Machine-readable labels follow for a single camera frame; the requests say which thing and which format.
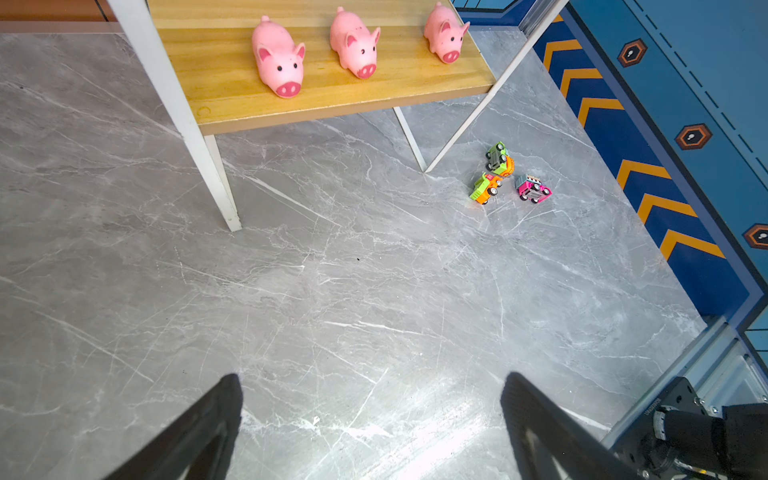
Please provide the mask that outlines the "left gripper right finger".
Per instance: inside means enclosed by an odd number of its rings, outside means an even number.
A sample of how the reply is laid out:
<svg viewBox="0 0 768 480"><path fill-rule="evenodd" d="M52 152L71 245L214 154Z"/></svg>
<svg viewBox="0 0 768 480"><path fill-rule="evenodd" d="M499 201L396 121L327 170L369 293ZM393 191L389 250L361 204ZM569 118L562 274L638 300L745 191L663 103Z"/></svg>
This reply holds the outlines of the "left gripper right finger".
<svg viewBox="0 0 768 480"><path fill-rule="evenodd" d="M506 377L500 405L523 479L638 477L522 374Z"/></svg>

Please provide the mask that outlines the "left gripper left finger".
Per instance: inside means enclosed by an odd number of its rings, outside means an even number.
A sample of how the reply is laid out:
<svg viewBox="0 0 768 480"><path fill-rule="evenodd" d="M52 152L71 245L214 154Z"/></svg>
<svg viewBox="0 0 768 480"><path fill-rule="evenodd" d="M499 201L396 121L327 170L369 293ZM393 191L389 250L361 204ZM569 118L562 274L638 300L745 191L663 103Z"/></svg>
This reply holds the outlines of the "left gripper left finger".
<svg viewBox="0 0 768 480"><path fill-rule="evenodd" d="M243 392L230 373L109 479L224 479L241 424Z"/></svg>

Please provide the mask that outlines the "pink pig toy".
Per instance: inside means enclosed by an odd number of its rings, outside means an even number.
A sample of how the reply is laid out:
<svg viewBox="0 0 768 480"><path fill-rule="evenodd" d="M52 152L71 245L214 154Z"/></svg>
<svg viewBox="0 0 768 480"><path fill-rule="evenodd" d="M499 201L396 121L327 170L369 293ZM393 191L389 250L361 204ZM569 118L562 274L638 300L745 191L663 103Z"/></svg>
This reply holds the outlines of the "pink pig toy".
<svg viewBox="0 0 768 480"><path fill-rule="evenodd" d="M381 28L369 31L361 18L342 6L337 8L330 30L330 45L343 69L368 79L377 69L377 45Z"/></svg>
<svg viewBox="0 0 768 480"><path fill-rule="evenodd" d="M445 64L458 60L470 25L470 22L462 24L451 7L437 2L429 14L424 29L424 37L429 43L430 52Z"/></svg>
<svg viewBox="0 0 768 480"><path fill-rule="evenodd" d="M304 79L304 43L264 15L252 34L252 50L260 80L278 97L296 97Z"/></svg>

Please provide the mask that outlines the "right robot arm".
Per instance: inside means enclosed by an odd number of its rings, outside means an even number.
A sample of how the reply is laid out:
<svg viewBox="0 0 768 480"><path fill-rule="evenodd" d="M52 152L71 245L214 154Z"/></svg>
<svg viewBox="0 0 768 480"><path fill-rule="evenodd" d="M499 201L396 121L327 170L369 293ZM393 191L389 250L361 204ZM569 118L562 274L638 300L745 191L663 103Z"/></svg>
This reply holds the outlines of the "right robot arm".
<svg viewBox="0 0 768 480"><path fill-rule="evenodd" d="M654 412L653 432L678 459L730 479L767 477L767 405L722 408L720 417L664 407Z"/></svg>

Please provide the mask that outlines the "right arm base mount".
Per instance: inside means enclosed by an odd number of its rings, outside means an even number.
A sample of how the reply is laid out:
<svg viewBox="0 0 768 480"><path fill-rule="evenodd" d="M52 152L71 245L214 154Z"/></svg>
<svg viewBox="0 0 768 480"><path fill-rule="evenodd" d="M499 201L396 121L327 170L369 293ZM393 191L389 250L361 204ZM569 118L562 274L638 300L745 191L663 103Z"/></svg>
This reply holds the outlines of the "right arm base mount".
<svg viewBox="0 0 768 480"><path fill-rule="evenodd" d="M685 377L674 378L619 436L611 451L643 479L716 479L724 422Z"/></svg>

